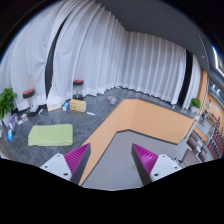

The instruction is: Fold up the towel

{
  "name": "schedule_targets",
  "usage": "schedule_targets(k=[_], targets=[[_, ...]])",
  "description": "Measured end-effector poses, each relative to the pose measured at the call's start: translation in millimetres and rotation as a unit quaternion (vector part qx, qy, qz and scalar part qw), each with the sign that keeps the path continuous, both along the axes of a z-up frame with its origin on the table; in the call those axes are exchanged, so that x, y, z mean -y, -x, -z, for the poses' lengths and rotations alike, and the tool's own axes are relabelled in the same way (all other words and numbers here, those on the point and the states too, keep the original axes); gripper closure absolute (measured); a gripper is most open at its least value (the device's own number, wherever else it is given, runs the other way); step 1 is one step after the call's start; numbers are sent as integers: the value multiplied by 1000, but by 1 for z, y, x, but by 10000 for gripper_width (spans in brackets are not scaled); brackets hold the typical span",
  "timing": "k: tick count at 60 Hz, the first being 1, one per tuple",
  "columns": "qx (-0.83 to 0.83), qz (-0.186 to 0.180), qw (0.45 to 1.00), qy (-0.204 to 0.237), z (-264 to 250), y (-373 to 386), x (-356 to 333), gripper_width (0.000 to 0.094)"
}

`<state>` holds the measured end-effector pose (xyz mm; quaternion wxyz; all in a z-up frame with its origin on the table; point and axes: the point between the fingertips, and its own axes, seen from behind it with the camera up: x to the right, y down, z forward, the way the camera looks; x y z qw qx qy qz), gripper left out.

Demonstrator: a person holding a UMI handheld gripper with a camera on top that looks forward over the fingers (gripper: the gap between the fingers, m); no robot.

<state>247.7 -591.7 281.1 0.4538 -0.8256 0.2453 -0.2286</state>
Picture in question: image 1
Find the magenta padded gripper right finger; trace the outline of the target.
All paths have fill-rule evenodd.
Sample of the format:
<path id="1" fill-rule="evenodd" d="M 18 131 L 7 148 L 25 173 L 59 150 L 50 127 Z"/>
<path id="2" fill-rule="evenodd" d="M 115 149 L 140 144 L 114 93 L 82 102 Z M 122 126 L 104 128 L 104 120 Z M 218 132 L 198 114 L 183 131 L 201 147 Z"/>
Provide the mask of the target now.
<path id="1" fill-rule="evenodd" d="M 132 144 L 131 154 L 143 185 L 181 170 L 166 154 L 157 155 L 135 143 Z"/>

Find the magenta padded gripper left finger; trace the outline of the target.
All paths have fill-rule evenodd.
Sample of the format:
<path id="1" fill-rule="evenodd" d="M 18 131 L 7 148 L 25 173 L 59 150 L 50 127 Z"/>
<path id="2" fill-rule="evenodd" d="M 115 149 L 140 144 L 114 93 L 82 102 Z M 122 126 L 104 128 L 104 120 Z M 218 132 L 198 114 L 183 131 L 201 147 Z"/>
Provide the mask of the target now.
<path id="1" fill-rule="evenodd" d="M 91 154 L 91 144 L 87 143 L 65 155 L 57 153 L 45 162 L 41 169 L 78 184 Z"/>

